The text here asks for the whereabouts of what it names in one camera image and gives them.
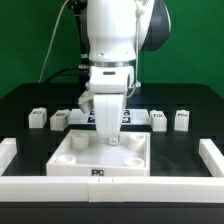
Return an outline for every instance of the green wall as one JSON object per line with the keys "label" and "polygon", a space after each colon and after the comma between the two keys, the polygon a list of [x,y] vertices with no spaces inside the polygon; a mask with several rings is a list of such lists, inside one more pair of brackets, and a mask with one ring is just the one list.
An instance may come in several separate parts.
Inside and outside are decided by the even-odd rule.
{"label": "green wall", "polygon": [[[150,83],[201,83],[224,97],[224,1],[165,0],[172,32],[156,52],[141,52],[139,79]],[[64,0],[1,0],[0,97],[22,83],[38,82]],[[65,10],[44,78],[77,65],[75,19]]]}

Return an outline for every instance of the black table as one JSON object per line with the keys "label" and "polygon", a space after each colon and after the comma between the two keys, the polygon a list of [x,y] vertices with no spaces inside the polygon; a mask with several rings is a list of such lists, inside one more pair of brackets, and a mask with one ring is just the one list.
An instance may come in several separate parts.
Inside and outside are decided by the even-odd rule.
{"label": "black table", "polygon": [[[50,131],[49,118],[60,109],[78,108],[78,84],[24,84],[0,100],[0,138],[15,137],[17,155],[4,176],[46,175],[46,162],[71,129],[93,125],[69,125],[64,132]],[[33,108],[45,107],[43,129],[29,129]],[[199,139],[210,138],[224,150],[224,100],[209,87],[197,84],[144,84],[128,100],[127,108],[161,110],[167,132],[151,133],[152,176],[211,176],[198,155]],[[190,111],[188,132],[174,131],[176,110]],[[122,126],[121,131],[151,132],[150,126]],[[3,203],[4,223],[222,223],[224,204],[193,203]]]}

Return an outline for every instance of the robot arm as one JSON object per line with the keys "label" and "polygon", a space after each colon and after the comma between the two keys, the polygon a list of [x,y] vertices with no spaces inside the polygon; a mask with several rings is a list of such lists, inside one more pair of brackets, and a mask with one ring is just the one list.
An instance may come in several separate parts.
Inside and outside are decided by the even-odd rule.
{"label": "robot arm", "polygon": [[136,81],[131,65],[138,50],[156,50],[168,39],[169,14],[163,0],[89,0],[80,18],[82,37],[90,46],[89,95],[96,129],[116,145],[127,92]]}

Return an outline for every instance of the cable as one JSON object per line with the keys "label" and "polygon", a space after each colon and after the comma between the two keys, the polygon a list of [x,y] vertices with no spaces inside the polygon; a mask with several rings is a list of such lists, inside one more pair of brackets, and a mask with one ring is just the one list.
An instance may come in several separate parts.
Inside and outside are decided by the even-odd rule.
{"label": "cable", "polygon": [[59,77],[59,76],[74,76],[74,74],[63,74],[64,72],[68,72],[68,71],[72,71],[72,70],[79,70],[79,68],[78,67],[69,67],[69,68],[61,69],[60,71],[55,72],[52,76],[50,76],[49,78],[47,78],[44,81],[44,83],[49,83],[52,79],[54,79],[56,77]]}
{"label": "cable", "polygon": [[44,74],[44,70],[45,70],[45,67],[46,67],[46,64],[47,64],[47,60],[48,60],[48,57],[50,55],[50,52],[51,52],[51,48],[52,48],[52,45],[53,45],[53,42],[54,42],[54,38],[55,38],[55,34],[57,32],[57,29],[58,29],[58,24],[60,22],[60,19],[61,19],[61,15],[64,11],[64,8],[66,7],[67,3],[69,2],[70,0],[66,0],[65,3],[63,4],[63,6],[61,7],[61,10],[58,14],[58,18],[56,20],[56,23],[55,23],[55,26],[54,26],[54,31],[53,31],[53,34],[51,36],[51,41],[50,41],[50,44],[49,44],[49,47],[48,47],[48,51],[47,51],[47,55],[45,57],[45,60],[44,60],[44,64],[43,64],[43,67],[42,67],[42,70],[41,70],[41,74],[40,74],[40,78],[39,78],[39,83],[41,82],[42,80],[42,77],[43,77],[43,74]]}
{"label": "cable", "polygon": [[127,99],[130,99],[134,94],[136,90],[136,82],[138,78],[138,42],[139,42],[139,25],[140,25],[140,15],[137,17],[136,21],[136,39],[135,39],[135,51],[136,51],[136,60],[135,60],[135,79],[134,84],[132,86],[131,93],[127,96]]}

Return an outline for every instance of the white cube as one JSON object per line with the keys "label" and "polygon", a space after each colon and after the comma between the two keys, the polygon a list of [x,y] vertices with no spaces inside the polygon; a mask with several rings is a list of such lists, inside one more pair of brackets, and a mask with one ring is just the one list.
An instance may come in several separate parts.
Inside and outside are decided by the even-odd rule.
{"label": "white cube", "polygon": [[162,111],[153,110],[150,112],[150,117],[153,131],[166,132],[167,119]]}
{"label": "white cube", "polygon": [[29,117],[29,128],[43,128],[47,121],[47,110],[46,108],[35,108],[30,113]]}
{"label": "white cube", "polygon": [[64,131],[69,125],[70,110],[58,110],[51,118],[50,125],[52,131]]}
{"label": "white cube", "polygon": [[186,110],[177,110],[175,116],[175,131],[188,131],[190,112]]}

